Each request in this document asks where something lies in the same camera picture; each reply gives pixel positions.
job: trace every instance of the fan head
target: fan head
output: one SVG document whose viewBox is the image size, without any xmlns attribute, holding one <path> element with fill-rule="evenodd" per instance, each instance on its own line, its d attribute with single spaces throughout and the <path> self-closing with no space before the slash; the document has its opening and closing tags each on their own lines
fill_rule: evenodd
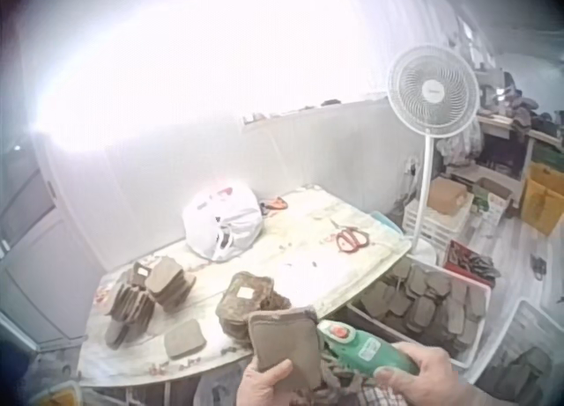
<svg viewBox="0 0 564 406">
<path fill-rule="evenodd" d="M 410 129 L 450 137 L 475 118 L 479 89 L 474 71 L 455 51 L 433 45 L 409 49 L 392 65 L 390 104 Z"/>
</svg>

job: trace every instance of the red button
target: red button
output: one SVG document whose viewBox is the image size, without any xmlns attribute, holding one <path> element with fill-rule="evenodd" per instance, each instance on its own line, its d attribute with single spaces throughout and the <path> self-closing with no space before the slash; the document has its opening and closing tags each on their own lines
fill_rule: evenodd
<svg viewBox="0 0 564 406">
<path fill-rule="evenodd" d="M 338 325 L 333 325 L 330 332 L 338 338 L 347 338 L 349 336 L 349 330 L 345 327 L 339 327 Z"/>
</svg>

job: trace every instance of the yellow box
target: yellow box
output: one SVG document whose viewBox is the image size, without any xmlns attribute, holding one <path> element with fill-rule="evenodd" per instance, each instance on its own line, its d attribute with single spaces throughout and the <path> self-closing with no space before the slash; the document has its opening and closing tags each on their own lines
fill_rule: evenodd
<svg viewBox="0 0 564 406">
<path fill-rule="evenodd" d="M 531 164 L 521 219 L 546 236 L 553 232 L 564 212 L 564 173 Z"/>
</svg>

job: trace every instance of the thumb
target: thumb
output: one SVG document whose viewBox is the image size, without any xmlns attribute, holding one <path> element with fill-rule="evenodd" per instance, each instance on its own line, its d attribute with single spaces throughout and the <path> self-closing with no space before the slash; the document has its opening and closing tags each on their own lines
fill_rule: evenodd
<svg viewBox="0 0 564 406">
<path fill-rule="evenodd" d="M 285 359 L 278 365 L 273 366 L 268 371 L 263 372 L 263 383 L 269 387 L 274 386 L 279 381 L 290 375 L 293 364 L 290 359 Z"/>
<path fill-rule="evenodd" d="M 376 384 L 391 388 L 394 392 L 406 395 L 410 391 L 415 377 L 410 373 L 391 366 L 378 368 L 374 374 Z"/>
</svg>

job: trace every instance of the floor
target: floor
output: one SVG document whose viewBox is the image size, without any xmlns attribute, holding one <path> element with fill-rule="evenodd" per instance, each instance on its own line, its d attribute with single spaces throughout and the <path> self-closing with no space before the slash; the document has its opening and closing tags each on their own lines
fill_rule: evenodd
<svg viewBox="0 0 564 406">
<path fill-rule="evenodd" d="M 501 273 L 492 290 L 486 326 L 473 369 L 486 363 L 487 354 L 495 349 L 499 330 L 520 298 L 526 298 L 560 325 L 563 324 L 564 304 L 556 303 L 564 294 L 563 238 L 564 220 L 550 237 L 546 237 L 519 218 L 504 218 L 493 230 L 483 225 L 479 218 L 471 218 L 460 241 L 475 252 L 492 256 L 495 267 Z M 547 275 L 543 281 L 534 277 L 531 255 L 546 260 Z"/>
<path fill-rule="evenodd" d="M 560 325 L 564 324 L 564 304 L 557 304 L 564 295 L 564 220 L 546 237 L 518 218 L 504 218 L 494 229 L 482 225 L 472 217 L 459 241 L 470 249 L 493 257 L 495 267 L 501 272 L 493 289 L 486 328 L 480 343 L 480 354 L 487 352 L 496 338 L 496 329 L 502 327 L 514 304 L 527 298 L 534 306 L 548 312 Z M 539 282 L 531 270 L 531 255 L 544 258 L 547 276 Z M 52 351 L 38 355 L 26 376 L 28 393 L 37 387 L 48 387 L 58 382 L 76 378 L 79 348 Z M 151 404 L 191 405 L 198 378 L 177 380 L 167 384 L 154 384 L 139 388 L 86 390 L 93 404 Z"/>
</svg>

